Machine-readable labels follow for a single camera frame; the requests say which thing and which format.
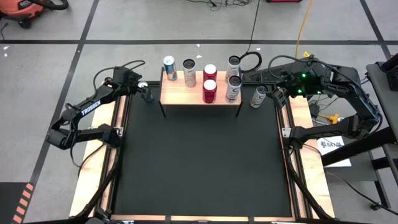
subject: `wooden table frame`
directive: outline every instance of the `wooden table frame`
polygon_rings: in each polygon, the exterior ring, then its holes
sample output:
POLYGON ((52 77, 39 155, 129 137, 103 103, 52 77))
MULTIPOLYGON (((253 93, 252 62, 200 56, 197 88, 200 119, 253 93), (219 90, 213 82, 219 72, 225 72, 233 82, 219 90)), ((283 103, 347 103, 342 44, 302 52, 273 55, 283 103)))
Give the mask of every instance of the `wooden table frame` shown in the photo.
MULTIPOLYGON (((149 82, 149 85, 161 85, 160 82, 149 82)), ((99 126, 100 124, 107 123, 115 127, 125 127, 126 117, 124 114, 128 113, 130 97, 122 96, 115 103, 103 105, 99 107, 94 114, 92 126, 99 126)), ((312 127, 312 119, 308 108, 307 99, 296 97, 290 99, 290 103, 277 110, 277 117, 279 126, 303 126, 304 128, 312 127)), ((309 140, 306 142, 309 146, 318 148, 316 140, 309 140)), ((84 157, 88 156, 98 146, 101 145, 100 141, 90 141, 87 144, 84 157)), ((92 198, 95 191, 102 183, 106 174, 113 166, 114 158, 117 154, 116 149, 103 147, 92 158, 88 159, 87 163, 83 166, 76 186, 75 196, 72 202, 70 216, 79 213, 87 202, 92 198)), ((323 171, 323 165, 320 155, 309 147, 304 146, 298 154, 291 155, 292 163, 295 170, 307 185, 307 189, 311 192, 315 200, 322 206, 324 211, 330 216, 334 217, 333 207, 330 200, 328 186, 323 171)), ((106 210, 109 204, 114 200, 111 189, 117 186, 118 177, 108 184, 104 194, 97 205, 97 208, 106 210)), ((254 217, 250 220, 249 217, 193 217, 193 216, 171 216, 165 215, 112 215, 113 220, 145 220, 145 221, 223 221, 223 222, 289 222, 295 221, 297 217, 302 218, 317 218, 316 214, 309 208, 299 188, 288 178, 289 194, 290 194, 290 207, 292 209, 292 217, 254 217)))

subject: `white paper sign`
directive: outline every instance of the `white paper sign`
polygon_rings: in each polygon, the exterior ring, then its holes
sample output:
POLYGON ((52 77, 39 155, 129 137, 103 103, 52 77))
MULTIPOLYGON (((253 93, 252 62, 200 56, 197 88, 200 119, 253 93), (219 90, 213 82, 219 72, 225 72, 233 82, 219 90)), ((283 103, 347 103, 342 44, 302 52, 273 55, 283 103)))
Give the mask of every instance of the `white paper sign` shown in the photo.
MULTIPOLYGON (((343 138, 341 136, 318 139, 318 149, 322 155, 334 151, 341 146, 344 146, 343 138)), ((345 159, 343 161, 330 164, 326 167, 350 167, 350 166, 351 162, 349 161, 349 159, 345 159)))

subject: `can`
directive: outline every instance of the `can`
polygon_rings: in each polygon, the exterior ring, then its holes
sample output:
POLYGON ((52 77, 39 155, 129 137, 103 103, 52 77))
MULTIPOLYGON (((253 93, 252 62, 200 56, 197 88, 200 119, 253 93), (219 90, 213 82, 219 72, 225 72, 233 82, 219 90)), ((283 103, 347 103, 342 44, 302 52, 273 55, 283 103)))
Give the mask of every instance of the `can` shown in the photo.
POLYGON ((214 80, 206 80, 203 83, 203 101, 205 103, 212 103, 216 100, 217 83, 214 80))
POLYGON ((152 92, 151 92, 150 88, 148 87, 147 82, 139 82, 138 87, 141 88, 141 97, 146 102, 151 102, 154 99, 154 96, 152 96, 152 92))
POLYGON ((203 69, 203 81, 206 80, 214 80, 214 82, 217 82, 217 68, 215 65, 208 64, 205 66, 205 69, 203 69))
POLYGON ((167 74, 167 79, 170 81, 177 79, 177 69, 175 68, 175 60, 172 56, 166 56, 163 59, 164 70, 167 74))
POLYGON ((182 66, 184 67, 185 86, 194 87, 197 84, 197 72, 195 62, 192 59, 186 59, 182 66))
POLYGON ((262 101, 267 96, 267 88, 264 86, 258 86, 254 92, 253 97, 251 98, 250 105, 253 108, 258 108, 261 106, 262 101))
POLYGON ((227 85, 225 99, 228 103, 233 103, 238 98, 239 91, 241 91, 242 79, 237 75, 233 75, 229 78, 227 85))
POLYGON ((239 68, 241 66, 241 59, 238 56, 230 56, 228 59, 228 66, 225 73, 225 82, 229 81, 229 78, 236 75, 239 76, 239 68))

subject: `orange vacuum cleaner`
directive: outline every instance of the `orange vacuum cleaner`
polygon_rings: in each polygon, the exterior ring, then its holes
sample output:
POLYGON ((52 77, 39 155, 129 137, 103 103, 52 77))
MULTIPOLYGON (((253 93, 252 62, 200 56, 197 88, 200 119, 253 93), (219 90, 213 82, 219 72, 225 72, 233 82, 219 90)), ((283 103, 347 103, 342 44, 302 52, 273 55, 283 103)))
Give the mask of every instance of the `orange vacuum cleaner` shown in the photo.
POLYGON ((61 1, 62 4, 51 0, 0 0, 0 18, 17 21, 22 28, 29 29, 32 18, 41 15, 44 9, 65 10, 69 7, 68 0, 61 1))

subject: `yellow cable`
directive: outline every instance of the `yellow cable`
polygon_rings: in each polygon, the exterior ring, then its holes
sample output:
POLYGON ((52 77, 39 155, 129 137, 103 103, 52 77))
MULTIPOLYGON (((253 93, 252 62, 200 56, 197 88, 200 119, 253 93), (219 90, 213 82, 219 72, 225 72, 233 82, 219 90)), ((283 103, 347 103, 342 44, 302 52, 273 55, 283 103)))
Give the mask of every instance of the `yellow cable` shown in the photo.
POLYGON ((297 44, 296 44, 296 54, 294 56, 295 58, 297 58, 297 51, 299 49, 299 42, 300 42, 301 32, 303 31, 304 24, 305 24, 305 21, 307 20, 308 13, 311 11, 311 5, 312 5, 312 0, 310 0, 310 3, 308 4, 307 12, 305 13, 305 17, 304 17, 303 23, 301 24, 300 32, 298 33, 297 44))

